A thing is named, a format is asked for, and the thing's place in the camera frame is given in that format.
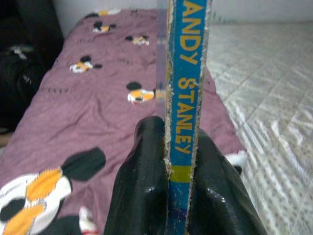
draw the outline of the white wall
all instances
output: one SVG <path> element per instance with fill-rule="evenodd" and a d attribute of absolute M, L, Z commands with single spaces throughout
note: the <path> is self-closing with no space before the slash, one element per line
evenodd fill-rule
<path fill-rule="evenodd" d="M 88 13 L 114 8 L 156 8 L 157 0 L 53 0 L 63 34 Z M 213 0 L 213 22 L 313 21 L 313 0 Z"/>

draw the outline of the purple bedsheet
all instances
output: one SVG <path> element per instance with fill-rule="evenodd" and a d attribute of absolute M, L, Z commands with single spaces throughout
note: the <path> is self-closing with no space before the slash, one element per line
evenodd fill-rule
<path fill-rule="evenodd" d="M 103 231 L 115 176 L 134 143 L 135 125 L 156 110 L 151 98 L 156 85 L 156 17 L 154 10 L 122 10 L 78 23 L 0 160 L 0 187 L 99 147 L 106 156 L 104 167 L 86 182 L 71 180 L 72 193 L 58 217 L 77 215 L 86 207 Z M 102 22 L 103 32 L 93 30 L 96 21 Z M 132 104 L 138 92 L 141 100 Z M 209 71 L 201 128 L 223 154 L 244 150 Z"/>

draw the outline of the cartoon print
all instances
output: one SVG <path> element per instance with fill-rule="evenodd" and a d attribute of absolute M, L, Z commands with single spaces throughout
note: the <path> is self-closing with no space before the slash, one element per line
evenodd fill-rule
<path fill-rule="evenodd" d="M 80 61 L 76 64 L 73 64 L 69 67 L 69 70 L 74 73 L 82 73 L 86 72 L 90 69 L 100 69 L 102 68 L 101 64 L 91 64 L 91 57 L 89 55 L 85 55 L 80 58 Z"/>
<path fill-rule="evenodd" d="M 48 232 L 57 231 L 63 226 L 62 221 L 73 223 L 73 230 L 80 230 L 81 234 L 87 229 L 96 231 L 90 213 L 87 216 L 85 212 L 80 219 L 56 217 L 63 200 L 72 192 L 71 179 L 89 180 L 104 167 L 105 161 L 104 153 L 94 148 L 72 155 L 61 167 L 11 180 L 0 189 L 0 234 L 59 234 Z"/>
<path fill-rule="evenodd" d="M 120 13 L 120 11 L 121 11 L 121 9 L 112 9 L 112 10 L 104 10 L 104 11 L 99 11 L 99 12 L 93 12 L 93 13 L 85 16 L 85 19 L 86 18 L 90 18 L 90 17 L 116 15 L 116 14 Z"/>
<path fill-rule="evenodd" d="M 141 35 L 140 37 L 127 36 L 125 40 L 130 41 L 135 45 L 149 45 L 149 37 L 147 35 Z"/>
<path fill-rule="evenodd" d="M 113 28 L 116 28 L 115 24 L 102 26 L 101 21 L 97 21 L 96 23 L 93 24 L 93 32 L 95 33 L 105 33 L 105 32 L 110 31 Z"/>
<path fill-rule="evenodd" d="M 155 90 L 147 91 L 142 89 L 139 82 L 130 82 L 127 84 L 126 88 L 130 91 L 127 96 L 127 100 L 132 104 L 140 104 L 148 100 L 152 100 L 156 96 Z"/>

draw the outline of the yellow stripe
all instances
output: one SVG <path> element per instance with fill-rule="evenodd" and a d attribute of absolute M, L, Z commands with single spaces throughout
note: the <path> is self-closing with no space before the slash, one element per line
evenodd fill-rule
<path fill-rule="evenodd" d="M 189 183 L 190 182 L 191 166 L 187 165 L 173 165 L 170 181 L 176 183 Z"/>

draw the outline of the tiled floor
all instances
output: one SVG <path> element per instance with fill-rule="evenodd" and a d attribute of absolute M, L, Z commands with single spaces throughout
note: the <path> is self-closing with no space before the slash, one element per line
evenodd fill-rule
<path fill-rule="evenodd" d="M 208 50 L 268 234 L 313 234 L 313 23 L 213 25 Z"/>

